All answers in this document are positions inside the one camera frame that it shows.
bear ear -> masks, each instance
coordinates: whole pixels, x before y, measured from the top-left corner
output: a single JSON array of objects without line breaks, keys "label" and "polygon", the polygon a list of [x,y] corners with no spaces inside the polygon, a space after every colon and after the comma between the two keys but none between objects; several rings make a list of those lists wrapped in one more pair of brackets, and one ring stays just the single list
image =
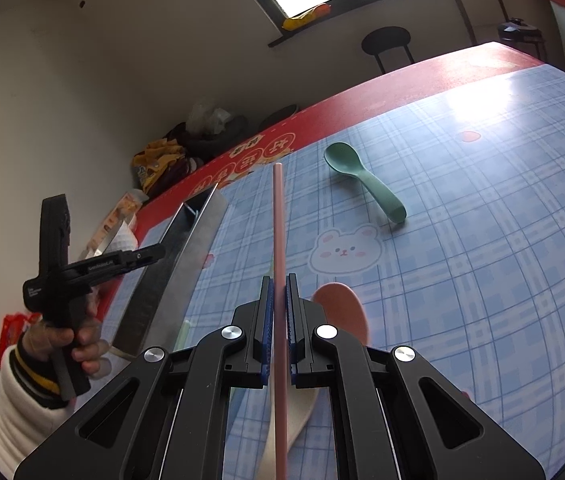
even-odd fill
[{"label": "bear ear", "polygon": [[355,235],[362,235],[366,238],[375,238],[377,234],[378,234],[378,229],[376,228],[376,226],[371,224],[358,227],[358,229],[355,232]]},{"label": "bear ear", "polygon": [[330,229],[319,235],[319,245],[326,244],[334,238],[340,237],[340,232],[337,229]]}]

green spoon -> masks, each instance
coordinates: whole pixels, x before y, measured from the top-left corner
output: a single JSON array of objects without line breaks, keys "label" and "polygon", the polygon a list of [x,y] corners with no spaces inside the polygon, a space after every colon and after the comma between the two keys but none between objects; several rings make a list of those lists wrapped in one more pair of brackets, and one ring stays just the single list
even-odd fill
[{"label": "green spoon", "polygon": [[405,206],[387,186],[363,166],[358,153],[349,144],[346,142],[330,144],[325,150],[325,161],[332,170],[360,180],[394,224],[405,221],[407,217]]}]

pink stick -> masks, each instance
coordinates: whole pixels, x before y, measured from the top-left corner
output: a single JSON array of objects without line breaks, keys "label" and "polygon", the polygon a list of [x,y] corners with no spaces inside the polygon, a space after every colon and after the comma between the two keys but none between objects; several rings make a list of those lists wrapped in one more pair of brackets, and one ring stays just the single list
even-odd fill
[{"label": "pink stick", "polygon": [[287,480],[287,314],[285,313],[285,188],[274,164],[274,422],[276,480]]}]

striped cuff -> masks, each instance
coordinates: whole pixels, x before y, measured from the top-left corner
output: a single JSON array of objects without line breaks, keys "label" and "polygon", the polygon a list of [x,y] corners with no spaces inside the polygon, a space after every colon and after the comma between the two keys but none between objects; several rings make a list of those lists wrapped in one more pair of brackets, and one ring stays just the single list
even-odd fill
[{"label": "striped cuff", "polygon": [[56,371],[51,361],[42,362],[30,357],[22,346],[22,335],[9,355],[9,365],[18,384],[42,407],[57,410],[67,406],[67,402],[60,398]]}]

yellow stripe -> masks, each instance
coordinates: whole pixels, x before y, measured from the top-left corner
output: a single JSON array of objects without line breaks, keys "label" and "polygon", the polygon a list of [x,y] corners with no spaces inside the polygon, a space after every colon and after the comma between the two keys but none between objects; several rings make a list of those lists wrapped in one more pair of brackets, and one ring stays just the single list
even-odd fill
[{"label": "yellow stripe", "polygon": [[25,364],[25,362],[22,360],[22,357],[20,356],[20,352],[18,351],[18,346],[16,347],[16,360],[18,360],[18,364],[21,365],[21,367],[25,372],[27,372],[29,377],[31,377],[37,384],[42,386],[45,390],[49,390],[56,395],[60,394],[60,388],[55,382],[43,377],[42,375],[38,375],[31,368],[29,368],[27,364]]}]

